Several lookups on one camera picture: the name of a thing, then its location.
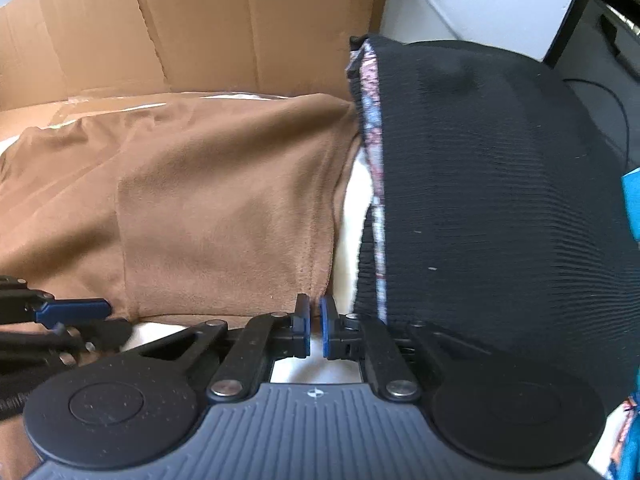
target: circular pad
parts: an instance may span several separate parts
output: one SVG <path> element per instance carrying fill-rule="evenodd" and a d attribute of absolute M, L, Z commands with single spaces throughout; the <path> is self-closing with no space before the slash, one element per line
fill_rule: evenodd
<path fill-rule="evenodd" d="M 434 394 L 433 421 L 451 444 L 503 468 L 551 468 L 587 456 L 606 414 L 586 383 L 492 356 L 457 362 Z"/>
<path fill-rule="evenodd" d="M 196 394 L 171 362 L 121 354 L 38 386 L 24 426 L 43 458 L 120 469 L 178 446 L 197 415 Z"/>

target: metal screw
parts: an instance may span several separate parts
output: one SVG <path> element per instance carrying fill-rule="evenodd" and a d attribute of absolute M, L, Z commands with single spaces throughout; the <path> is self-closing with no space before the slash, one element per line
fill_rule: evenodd
<path fill-rule="evenodd" d="M 386 390 L 396 399 L 411 397 L 418 391 L 418 386 L 411 381 L 396 380 L 386 385 Z"/>
<path fill-rule="evenodd" d="M 356 314 L 355 312 L 348 313 L 346 316 L 344 316 L 344 327 L 347 330 L 359 330 L 361 318 L 362 316 L 360 314 Z"/>
<path fill-rule="evenodd" d="M 242 391 L 242 383 L 235 379 L 216 381 L 211 385 L 211 391 L 220 397 L 233 397 Z"/>
<path fill-rule="evenodd" d="M 62 352 L 62 354 L 60 354 L 60 360 L 66 366 L 73 366 L 76 364 L 76 358 L 67 352 Z"/>

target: small logo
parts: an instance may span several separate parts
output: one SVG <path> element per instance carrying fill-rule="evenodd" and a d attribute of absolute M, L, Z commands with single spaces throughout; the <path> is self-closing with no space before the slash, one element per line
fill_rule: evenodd
<path fill-rule="evenodd" d="M 324 395 L 324 391 L 320 388 L 311 388 L 307 393 L 309 397 L 313 397 L 314 399 L 319 399 Z"/>

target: black knit fabric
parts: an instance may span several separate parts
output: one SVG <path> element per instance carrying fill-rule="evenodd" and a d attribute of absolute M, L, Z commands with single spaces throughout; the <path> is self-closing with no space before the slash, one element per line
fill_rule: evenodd
<path fill-rule="evenodd" d="M 370 42 L 389 324 L 427 319 L 549 362 L 614 409 L 640 364 L 640 251 L 619 163 L 587 111 L 552 70 L 518 54 Z M 369 221 L 361 312 L 375 312 L 371 240 Z"/>

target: white wall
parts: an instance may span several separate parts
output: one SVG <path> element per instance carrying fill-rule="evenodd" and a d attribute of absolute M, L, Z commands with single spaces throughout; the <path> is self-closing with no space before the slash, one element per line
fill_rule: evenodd
<path fill-rule="evenodd" d="M 382 33 L 399 41 L 447 39 L 448 34 L 542 60 L 571 1 L 388 0 Z"/>

